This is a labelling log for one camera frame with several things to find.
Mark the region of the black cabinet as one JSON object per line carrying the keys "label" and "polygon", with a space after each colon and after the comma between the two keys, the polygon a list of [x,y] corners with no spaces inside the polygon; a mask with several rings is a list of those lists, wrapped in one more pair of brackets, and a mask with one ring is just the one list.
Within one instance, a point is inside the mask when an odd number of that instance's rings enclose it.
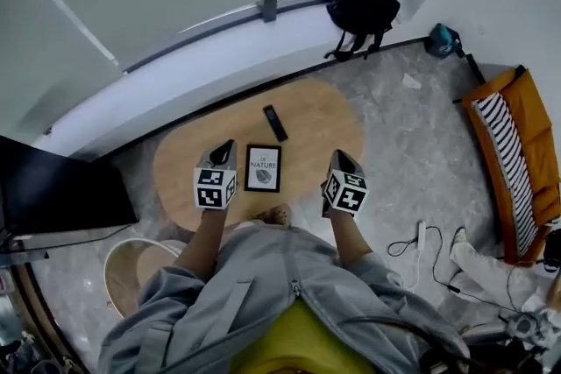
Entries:
{"label": "black cabinet", "polygon": [[115,167],[60,156],[0,135],[0,249],[22,236],[136,222]]}

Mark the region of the person's yellow shirt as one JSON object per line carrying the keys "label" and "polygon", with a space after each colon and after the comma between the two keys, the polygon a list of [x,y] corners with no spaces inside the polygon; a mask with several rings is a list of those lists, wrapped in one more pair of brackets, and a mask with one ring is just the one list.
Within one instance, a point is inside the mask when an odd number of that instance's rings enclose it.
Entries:
{"label": "person's yellow shirt", "polygon": [[231,359],[229,374],[376,374],[376,369],[339,341],[303,300],[296,300]]}

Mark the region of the black framed picture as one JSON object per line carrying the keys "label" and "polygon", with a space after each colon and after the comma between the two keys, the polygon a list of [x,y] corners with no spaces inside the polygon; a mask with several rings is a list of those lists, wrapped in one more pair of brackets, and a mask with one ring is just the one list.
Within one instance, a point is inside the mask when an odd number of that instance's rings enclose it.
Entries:
{"label": "black framed picture", "polygon": [[245,191],[279,193],[281,190],[281,147],[246,146]]}

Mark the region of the person's grey jacket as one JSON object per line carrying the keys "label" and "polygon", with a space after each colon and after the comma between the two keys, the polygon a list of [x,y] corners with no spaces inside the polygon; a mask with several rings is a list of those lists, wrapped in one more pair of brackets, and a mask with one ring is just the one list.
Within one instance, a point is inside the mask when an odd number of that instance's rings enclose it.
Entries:
{"label": "person's grey jacket", "polygon": [[434,307],[407,290],[373,253],[343,267],[336,250],[303,229],[235,231],[207,282],[178,266],[158,270],[138,310],[106,336],[99,374],[227,374],[231,359],[303,300],[343,344],[381,374],[420,374],[428,344],[469,350]]}

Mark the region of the person's left forearm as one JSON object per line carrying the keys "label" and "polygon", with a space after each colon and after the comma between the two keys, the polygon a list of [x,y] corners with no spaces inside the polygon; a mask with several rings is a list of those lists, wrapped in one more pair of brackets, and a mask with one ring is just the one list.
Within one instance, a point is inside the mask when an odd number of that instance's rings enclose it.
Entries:
{"label": "person's left forearm", "polygon": [[203,282],[213,275],[227,218],[227,209],[205,209],[200,225],[174,265],[187,269]]}

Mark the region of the person's spotted slipper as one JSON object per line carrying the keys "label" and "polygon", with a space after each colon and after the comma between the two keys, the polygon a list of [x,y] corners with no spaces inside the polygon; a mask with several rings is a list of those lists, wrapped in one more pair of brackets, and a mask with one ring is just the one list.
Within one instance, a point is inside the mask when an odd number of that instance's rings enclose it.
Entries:
{"label": "person's spotted slipper", "polygon": [[256,215],[254,220],[260,220],[267,225],[290,228],[292,226],[292,209],[287,204],[281,204]]}

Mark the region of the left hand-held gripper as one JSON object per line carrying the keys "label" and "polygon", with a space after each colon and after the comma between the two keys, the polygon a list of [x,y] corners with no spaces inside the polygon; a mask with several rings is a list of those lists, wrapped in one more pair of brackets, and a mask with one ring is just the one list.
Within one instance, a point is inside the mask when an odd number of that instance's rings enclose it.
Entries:
{"label": "left hand-held gripper", "polygon": [[203,209],[224,210],[237,192],[237,143],[229,139],[207,149],[194,170],[195,205]]}

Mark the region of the black backpack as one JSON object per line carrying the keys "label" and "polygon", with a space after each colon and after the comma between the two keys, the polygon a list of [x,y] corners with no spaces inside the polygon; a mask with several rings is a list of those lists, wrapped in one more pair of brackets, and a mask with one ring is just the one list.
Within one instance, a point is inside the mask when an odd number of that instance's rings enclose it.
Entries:
{"label": "black backpack", "polygon": [[326,10],[331,21],[342,35],[337,47],[323,57],[333,56],[339,62],[348,61],[373,36],[373,43],[366,49],[366,60],[380,50],[384,34],[392,29],[401,5],[397,0],[331,0]]}

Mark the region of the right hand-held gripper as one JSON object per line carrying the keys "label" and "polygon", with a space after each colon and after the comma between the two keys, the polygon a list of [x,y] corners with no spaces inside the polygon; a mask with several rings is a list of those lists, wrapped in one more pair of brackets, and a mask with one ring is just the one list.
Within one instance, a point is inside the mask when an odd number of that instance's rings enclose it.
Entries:
{"label": "right hand-held gripper", "polygon": [[350,154],[336,149],[331,156],[330,172],[322,186],[323,198],[335,210],[352,215],[364,206],[369,194],[364,170]]}

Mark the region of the white window sill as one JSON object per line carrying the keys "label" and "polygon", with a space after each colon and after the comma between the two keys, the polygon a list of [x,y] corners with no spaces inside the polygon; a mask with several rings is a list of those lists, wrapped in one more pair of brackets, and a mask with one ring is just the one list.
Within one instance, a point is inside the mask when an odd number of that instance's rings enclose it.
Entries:
{"label": "white window sill", "polygon": [[111,83],[32,145],[65,157],[101,157],[214,102],[323,64],[341,35],[321,4],[234,26]]}

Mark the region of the black white striped cushion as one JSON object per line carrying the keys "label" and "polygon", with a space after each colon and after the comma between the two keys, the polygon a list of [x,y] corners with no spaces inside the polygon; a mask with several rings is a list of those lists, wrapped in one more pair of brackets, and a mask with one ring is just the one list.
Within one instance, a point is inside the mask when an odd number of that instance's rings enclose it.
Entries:
{"label": "black white striped cushion", "polygon": [[532,208],[532,189],[526,171],[520,172],[511,185],[511,202],[514,217],[515,257],[522,258],[537,234]]}
{"label": "black white striped cushion", "polygon": [[517,191],[522,177],[522,143],[505,98],[496,92],[472,101],[471,106],[491,138],[508,189]]}

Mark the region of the grey window bracket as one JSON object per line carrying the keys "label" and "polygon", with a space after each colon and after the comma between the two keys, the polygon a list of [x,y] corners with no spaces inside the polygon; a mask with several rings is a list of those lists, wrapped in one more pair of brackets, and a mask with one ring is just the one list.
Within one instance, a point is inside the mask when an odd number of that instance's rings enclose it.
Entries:
{"label": "grey window bracket", "polygon": [[278,12],[278,0],[260,0],[256,3],[259,16],[264,23],[271,23],[276,20]]}

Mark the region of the black remote control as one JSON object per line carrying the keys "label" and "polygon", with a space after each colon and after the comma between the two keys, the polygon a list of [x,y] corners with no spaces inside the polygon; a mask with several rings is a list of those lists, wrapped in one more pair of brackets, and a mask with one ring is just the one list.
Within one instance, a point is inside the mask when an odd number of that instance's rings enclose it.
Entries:
{"label": "black remote control", "polygon": [[279,116],[277,115],[274,107],[272,105],[267,105],[266,107],[263,108],[263,112],[266,116],[267,121],[269,122],[272,130],[273,130],[273,134],[276,136],[277,140],[279,142],[284,142],[288,139],[288,134],[286,133],[282,122],[279,118]]}

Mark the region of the orange sofa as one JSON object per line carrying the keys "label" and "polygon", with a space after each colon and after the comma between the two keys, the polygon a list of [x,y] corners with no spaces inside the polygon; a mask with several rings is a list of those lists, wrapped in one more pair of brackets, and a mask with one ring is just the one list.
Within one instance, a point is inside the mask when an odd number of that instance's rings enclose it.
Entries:
{"label": "orange sofa", "polygon": [[[499,92],[505,98],[522,143],[522,171],[532,189],[532,208],[537,234],[525,255],[515,257],[515,231],[511,193],[503,178],[491,138],[471,102]],[[504,260],[510,265],[533,265],[541,254],[546,237],[561,220],[561,175],[557,164],[552,123],[530,71],[510,68],[490,82],[459,99],[475,130],[494,190],[502,233]]]}

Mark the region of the wooden coffee table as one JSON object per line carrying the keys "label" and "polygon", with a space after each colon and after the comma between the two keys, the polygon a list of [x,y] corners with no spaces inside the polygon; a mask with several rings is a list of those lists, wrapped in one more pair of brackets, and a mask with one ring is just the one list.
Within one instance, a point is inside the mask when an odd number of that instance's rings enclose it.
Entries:
{"label": "wooden coffee table", "polygon": [[228,212],[233,224],[312,194],[326,179],[336,149],[360,159],[364,131],[347,98],[323,81],[300,80],[235,102],[171,131],[153,160],[153,178],[167,217],[187,230],[199,226],[194,170],[205,150],[233,139],[238,145],[238,183],[245,183],[246,147],[277,145],[264,107],[274,107],[288,139],[280,143],[280,190],[249,192],[240,188]]}

